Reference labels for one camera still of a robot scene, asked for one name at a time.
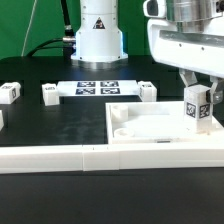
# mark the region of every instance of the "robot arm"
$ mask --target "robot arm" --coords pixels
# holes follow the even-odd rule
[[[209,130],[213,104],[223,100],[224,0],[147,0],[143,10],[153,58],[180,69],[184,116],[196,132]],[[197,84],[194,72],[209,75],[212,87]]]

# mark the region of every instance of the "white cube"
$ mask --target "white cube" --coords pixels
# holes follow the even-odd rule
[[[3,121],[2,111],[0,110],[0,131],[2,130],[3,126],[4,126],[4,121]]]
[[[140,87],[139,97],[142,102],[156,102],[157,89],[151,82],[138,82]]]
[[[184,121],[195,132],[209,132],[212,126],[213,104],[206,101],[207,86],[195,85],[184,89]]]
[[[59,94],[56,84],[42,85],[43,99],[45,106],[52,106],[60,104]]]
[[[0,87],[0,104],[11,104],[20,96],[18,82],[5,83]]]

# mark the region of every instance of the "black cable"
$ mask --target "black cable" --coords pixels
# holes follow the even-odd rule
[[[65,23],[65,36],[74,36],[74,31],[71,26],[66,0],[61,0],[61,7]]]
[[[61,0],[61,7],[62,7],[62,12],[64,16],[64,23],[65,26],[70,26],[70,18],[69,18],[69,13],[68,13],[68,6],[66,0]]]
[[[30,51],[26,56],[32,57],[39,50],[47,50],[47,49],[64,49],[64,48],[73,48],[72,46],[51,46],[51,47],[36,47],[34,50]]]
[[[31,50],[26,56],[27,56],[27,57],[31,57],[36,51],[39,50],[39,48],[42,48],[42,47],[44,47],[44,46],[46,46],[46,45],[48,45],[48,44],[52,44],[52,43],[55,43],[55,42],[61,42],[61,41],[63,41],[62,38],[55,38],[55,39],[52,39],[52,40],[48,40],[48,41],[46,41],[46,42],[44,42],[44,43],[38,45],[38,46],[37,46],[36,48],[34,48],[33,50]]]

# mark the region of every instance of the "cable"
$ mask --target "cable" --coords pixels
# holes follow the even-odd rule
[[[24,39],[24,44],[23,44],[23,49],[22,49],[22,54],[21,54],[22,57],[24,56],[24,52],[25,52],[25,49],[26,49],[26,43],[27,43],[27,39],[28,39],[28,36],[29,36],[30,28],[31,28],[32,23],[33,23],[33,18],[34,18],[34,14],[35,14],[35,11],[36,11],[37,2],[38,2],[38,0],[34,0],[29,26],[27,28],[26,36],[25,36],[25,39]]]
[[[55,43],[55,42],[61,42],[63,41],[62,38],[55,38],[55,39],[52,39],[52,40],[48,40],[40,45],[38,45],[36,48],[34,48],[33,50],[31,50],[26,56],[27,57],[31,57],[36,51],[38,51],[38,49],[48,45],[48,44],[51,44],[51,43]]]
[[[64,17],[65,36],[74,36],[74,31],[71,26],[66,0],[61,0],[61,8],[62,8],[62,13]]]
[[[35,48],[34,50],[30,51],[26,56],[27,57],[32,57],[39,50],[60,49],[60,48],[73,48],[73,47],[71,47],[71,46],[39,47],[39,48]]]

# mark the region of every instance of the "green background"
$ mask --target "green background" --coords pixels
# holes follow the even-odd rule
[[[124,34],[124,50],[129,55],[147,55],[148,18],[144,0],[118,0],[118,27]],[[0,59],[22,54],[34,0],[0,1]],[[80,27],[80,1],[67,0],[74,31]],[[64,35],[60,0],[38,0],[25,54],[37,45]],[[38,55],[62,55],[61,49],[42,50]]]

